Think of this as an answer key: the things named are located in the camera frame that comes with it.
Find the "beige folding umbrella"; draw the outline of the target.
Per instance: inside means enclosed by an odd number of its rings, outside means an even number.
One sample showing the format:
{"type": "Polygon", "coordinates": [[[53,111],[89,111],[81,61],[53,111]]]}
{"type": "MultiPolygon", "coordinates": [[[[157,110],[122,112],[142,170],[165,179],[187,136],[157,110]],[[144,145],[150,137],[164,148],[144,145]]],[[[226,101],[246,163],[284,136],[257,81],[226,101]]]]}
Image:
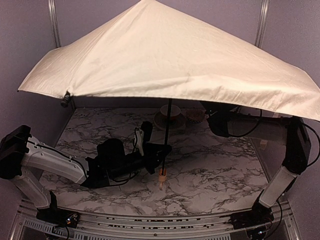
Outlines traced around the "beige folding umbrella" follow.
{"type": "Polygon", "coordinates": [[[232,113],[235,106],[290,115],[283,173],[309,166],[302,120],[320,118],[320,89],[303,70],[217,27],[156,0],[141,0],[107,23],[49,51],[20,91],[72,97],[163,98],[206,102],[211,131],[266,139],[272,118],[232,113]]]}

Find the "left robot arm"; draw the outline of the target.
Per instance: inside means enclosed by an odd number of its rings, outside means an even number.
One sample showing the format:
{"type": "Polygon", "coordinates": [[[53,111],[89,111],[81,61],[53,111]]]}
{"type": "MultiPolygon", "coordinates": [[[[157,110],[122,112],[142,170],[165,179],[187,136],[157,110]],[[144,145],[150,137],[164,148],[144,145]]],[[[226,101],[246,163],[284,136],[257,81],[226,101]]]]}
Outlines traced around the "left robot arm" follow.
{"type": "Polygon", "coordinates": [[[58,207],[57,197],[45,189],[30,171],[36,168],[64,177],[87,189],[119,187],[140,170],[154,174],[165,166],[172,151],[167,144],[151,143],[153,125],[144,121],[134,130],[133,150],[126,154],[120,139],[110,138],[97,146],[97,156],[76,157],[45,145],[21,125],[0,141],[0,177],[11,181],[37,209],[39,220],[61,228],[76,228],[80,213],[58,207]]]}

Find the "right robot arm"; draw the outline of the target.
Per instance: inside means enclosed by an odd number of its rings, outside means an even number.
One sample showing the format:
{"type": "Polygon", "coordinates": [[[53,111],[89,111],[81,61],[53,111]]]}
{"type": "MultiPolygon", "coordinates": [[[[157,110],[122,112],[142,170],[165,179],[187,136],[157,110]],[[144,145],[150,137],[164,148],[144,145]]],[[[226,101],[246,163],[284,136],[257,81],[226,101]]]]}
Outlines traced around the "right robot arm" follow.
{"type": "Polygon", "coordinates": [[[271,116],[257,107],[202,100],[207,123],[212,133],[224,138],[249,138],[256,145],[266,141],[281,148],[276,159],[278,169],[258,195],[249,210],[234,213],[230,223],[234,229],[262,225],[274,220],[272,207],[295,183],[296,179],[316,163],[310,160],[312,128],[298,116],[271,116]]]}

